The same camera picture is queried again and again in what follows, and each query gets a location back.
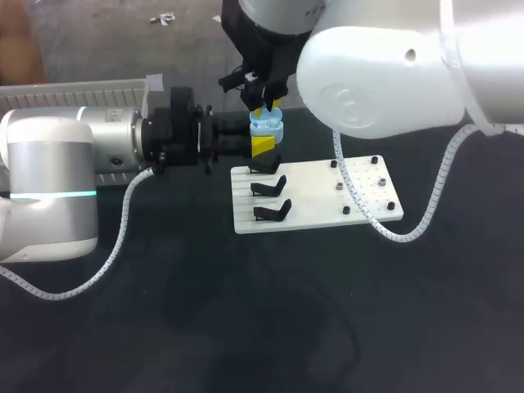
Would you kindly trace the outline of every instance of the black clip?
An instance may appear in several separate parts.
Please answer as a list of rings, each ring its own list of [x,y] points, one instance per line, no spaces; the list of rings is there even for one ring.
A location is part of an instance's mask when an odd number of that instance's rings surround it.
[[[267,151],[253,157],[249,163],[250,172],[261,172],[262,174],[276,174],[278,167],[282,163],[282,156],[273,151]]]
[[[260,194],[264,197],[280,197],[282,190],[286,186],[287,178],[283,174],[275,187],[267,186],[261,183],[251,183],[251,190],[253,191],[253,197],[255,194]]]
[[[282,222],[286,218],[287,213],[289,213],[289,210],[291,210],[291,199],[285,201],[280,210],[272,210],[265,207],[254,207],[253,214],[255,215],[257,221],[266,220]]]

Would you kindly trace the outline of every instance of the cable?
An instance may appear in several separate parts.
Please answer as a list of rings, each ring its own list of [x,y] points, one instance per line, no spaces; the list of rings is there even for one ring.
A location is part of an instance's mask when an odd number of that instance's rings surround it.
[[[472,133],[475,133],[476,131],[478,131],[477,126],[472,124],[466,125],[462,127],[451,138],[451,141],[449,141],[449,144],[445,149],[444,158],[442,159],[442,163],[440,164],[439,174],[436,177],[435,187],[433,188],[433,192],[431,193],[431,197],[426,208],[426,213],[424,213],[424,216],[422,217],[422,220],[417,225],[417,227],[413,231],[411,231],[410,233],[406,233],[405,235],[393,233],[392,231],[384,227],[382,224],[380,224],[377,221],[377,219],[375,219],[373,215],[369,212],[368,207],[365,205],[364,201],[362,201],[362,198],[360,198],[359,193],[357,192],[353,182],[351,181],[350,174],[346,168],[346,162],[344,161],[344,154],[342,153],[341,135],[337,131],[333,131],[333,145],[335,147],[335,154],[337,156],[338,165],[341,169],[341,174],[342,178],[344,179],[344,183],[346,183],[348,190],[350,190],[351,197],[355,201],[355,204],[359,207],[364,217],[368,220],[371,226],[374,227],[382,236],[387,237],[393,242],[407,243],[419,238],[424,232],[426,232],[426,229],[429,226],[431,219],[433,218],[433,215],[435,214],[436,206],[439,203],[440,195],[442,194],[442,190],[444,189],[445,180],[448,177],[449,169],[451,168],[451,164],[453,163],[455,155],[457,154],[457,150],[459,149],[460,145],[462,145],[462,143]]]
[[[98,270],[98,272],[89,281],[82,284],[80,287],[63,293],[48,293],[29,284],[22,277],[20,277],[17,274],[14,274],[11,270],[6,269],[3,266],[0,266],[0,275],[7,278],[8,280],[11,280],[22,289],[25,289],[31,295],[37,296],[44,300],[56,301],[70,299],[71,297],[77,296],[80,293],[87,291],[98,280],[100,280],[100,278],[102,278],[104,273],[110,268],[113,262],[115,262],[115,259],[120,252],[120,248],[122,247],[122,243],[124,242],[125,232],[128,227],[129,204],[131,202],[131,196],[133,195],[133,191],[137,187],[137,185],[139,185],[143,180],[145,180],[146,178],[150,178],[153,175],[154,172],[152,168],[146,169],[142,171],[140,174],[138,174],[138,176],[134,178],[133,181],[128,185],[127,190],[125,190],[124,202],[122,204],[122,219],[120,221],[120,230],[118,232],[118,237],[116,238],[116,243],[113,247],[113,251],[109,255],[109,258],[107,258],[106,263],[100,268],[100,270]]]

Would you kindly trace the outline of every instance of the bolt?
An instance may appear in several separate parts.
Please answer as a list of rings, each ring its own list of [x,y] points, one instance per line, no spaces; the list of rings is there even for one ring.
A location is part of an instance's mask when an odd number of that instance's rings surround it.
[[[120,158],[113,157],[111,158],[111,163],[114,166],[121,166],[124,162]]]

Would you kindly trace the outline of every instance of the yellow block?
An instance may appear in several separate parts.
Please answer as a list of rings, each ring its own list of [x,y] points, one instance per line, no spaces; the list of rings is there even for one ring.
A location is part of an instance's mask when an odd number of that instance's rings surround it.
[[[275,137],[251,137],[251,155],[259,154],[273,150],[275,148]]]

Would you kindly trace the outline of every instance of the black table surface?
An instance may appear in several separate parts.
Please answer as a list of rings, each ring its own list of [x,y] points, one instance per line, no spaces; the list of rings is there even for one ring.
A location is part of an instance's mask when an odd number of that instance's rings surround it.
[[[307,110],[285,112],[284,162],[333,158]],[[343,138],[384,156],[422,217],[457,128]],[[522,392],[524,138],[470,137],[427,232],[368,225],[237,235],[229,170],[171,169],[136,191],[110,272],[46,303],[0,280],[1,392]],[[114,245],[124,189],[99,190],[88,257],[12,266],[46,291],[90,278]]]

